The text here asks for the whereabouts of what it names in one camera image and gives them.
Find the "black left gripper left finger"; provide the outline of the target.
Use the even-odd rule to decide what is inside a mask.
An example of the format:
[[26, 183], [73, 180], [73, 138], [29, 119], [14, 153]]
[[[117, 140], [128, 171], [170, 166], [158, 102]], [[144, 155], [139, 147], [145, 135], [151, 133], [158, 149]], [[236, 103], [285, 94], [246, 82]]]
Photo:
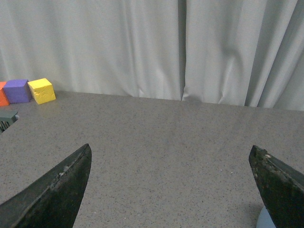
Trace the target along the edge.
[[71, 228], [86, 190], [92, 151], [84, 144], [0, 206], [2, 228]]

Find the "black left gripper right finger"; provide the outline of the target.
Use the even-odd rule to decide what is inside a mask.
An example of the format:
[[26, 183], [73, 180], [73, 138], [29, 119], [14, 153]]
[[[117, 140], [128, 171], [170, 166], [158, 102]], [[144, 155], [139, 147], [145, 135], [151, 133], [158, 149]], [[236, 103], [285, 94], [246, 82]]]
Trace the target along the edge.
[[276, 228], [304, 226], [304, 175], [254, 145], [249, 164], [269, 217]]

